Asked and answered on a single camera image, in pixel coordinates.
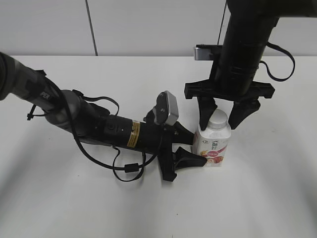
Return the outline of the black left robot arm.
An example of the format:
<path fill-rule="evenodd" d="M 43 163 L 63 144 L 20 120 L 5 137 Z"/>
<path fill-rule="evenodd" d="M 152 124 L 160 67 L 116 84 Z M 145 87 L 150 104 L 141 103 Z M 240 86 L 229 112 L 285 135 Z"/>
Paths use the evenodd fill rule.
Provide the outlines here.
<path fill-rule="evenodd" d="M 13 94 L 43 111 L 52 125 L 70 132 L 80 151 L 83 144 L 110 146 L 116 151 L 128 149 L 142 154 L 141 163 L 123 167 L 98 161 L 112 170 L 135 173 L 140 178 L 145 167 L 157 159 L 164 181 L 174 181 L 179 169 L 203 167 L 207 159 L 184 149 L 192 145 L 194 135 L 178 122 L 178 106 L 174 95 L 161 92 L 155 106 L 143 121 L 111 114 L 97 105 L 98 98 L 86 97 L 77 90 L 61 90 L 43 70 L 34 70 L 14 58 L 0 56 L 0 97 Z"/>

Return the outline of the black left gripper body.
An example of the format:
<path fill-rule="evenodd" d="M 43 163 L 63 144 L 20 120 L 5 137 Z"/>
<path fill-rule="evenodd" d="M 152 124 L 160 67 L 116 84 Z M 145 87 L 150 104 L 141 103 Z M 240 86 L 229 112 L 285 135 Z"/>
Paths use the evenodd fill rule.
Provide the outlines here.
<path fill-rule="evenodd" d="M 174 169 L 172 139 L 174 128 L 167 124 L 157 125 L 154 123 L 155 115 L 150 110 L 145 120 L 145 144 L 150 152 L 156 152 L 164 181 L 173 182 L 177 176 Z"/>

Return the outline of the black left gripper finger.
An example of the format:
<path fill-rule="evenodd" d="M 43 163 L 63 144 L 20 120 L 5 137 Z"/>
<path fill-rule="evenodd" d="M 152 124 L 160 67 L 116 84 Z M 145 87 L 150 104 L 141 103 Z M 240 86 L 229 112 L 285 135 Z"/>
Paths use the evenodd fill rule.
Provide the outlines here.
<path fill-rule="evenodd" d="M 176 152 L 173 153 L 174 169 L 185 169 L 191 167 L 203 167 L 207 163 L 205 157 L 193 154 L 187 150 L 179 147 Z"/>
<path fill-rule="evenodd" d="M 186 129 L 180 122 L 174 124 L 174 143 L 192 144 L 194 133 Z"/>

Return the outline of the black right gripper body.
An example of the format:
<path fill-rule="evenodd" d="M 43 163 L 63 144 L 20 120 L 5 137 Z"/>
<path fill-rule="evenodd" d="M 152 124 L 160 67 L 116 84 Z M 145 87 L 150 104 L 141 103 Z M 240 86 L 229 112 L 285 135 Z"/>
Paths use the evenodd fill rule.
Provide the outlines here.
<path fill-rule="evenodd" d="M 214 56 L 209 79 L 185 84 L 184 94 L 186 99 L 206 97 L 242 102 L 258 99 L 259 97 L 272 98 L 275 89 L 269 83 L 252 81 L 242 93 L 238 92 L 238 86 L 235 82 L 221 85 L 221 81 L 216 79 L 220 71 L 218 69 L 219 59 L 220 55 Z"/>

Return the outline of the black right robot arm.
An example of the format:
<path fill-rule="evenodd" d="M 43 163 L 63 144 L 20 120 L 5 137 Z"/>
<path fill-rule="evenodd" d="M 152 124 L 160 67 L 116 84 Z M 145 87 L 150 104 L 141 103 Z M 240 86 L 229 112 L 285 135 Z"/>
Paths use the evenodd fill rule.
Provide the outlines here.
<path fill-rule="evenodd" d="M 222 45 L 196 45 L 195 60 L 212 61 L 208 79 L 185 85 L 187 99 L 197 98 L 199 125 L 206 129 L 217 106 L 216 99 L 233 102 L 229 115 L 232 129 L 260 108 L 259 98 L 270 99 L 275 89 L 254 77 L 266 47 L 281 47 L 269 42 L 273 28 L 282 17 L 316 17 L 314 0 L 229 0 L 230 11 Z"/>

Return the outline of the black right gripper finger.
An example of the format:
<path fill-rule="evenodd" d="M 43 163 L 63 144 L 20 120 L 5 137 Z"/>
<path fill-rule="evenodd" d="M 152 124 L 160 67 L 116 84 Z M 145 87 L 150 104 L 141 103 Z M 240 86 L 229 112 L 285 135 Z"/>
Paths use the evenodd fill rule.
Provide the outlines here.
<path fill-rule="evenodd" d="M 234 102 L 228 120 L 231 129 L 235 130 L 244 119 L 257 112 L 260 109 L 260 106 L 261 104 L 258 98 Z"/>
<path fill-rule="evenodd" d="M 199 106 L 199 125 L 201 130 L 205 130 L 208 126 L 209 120 L 217 109 L 214 98 L 198 97 Z"/>

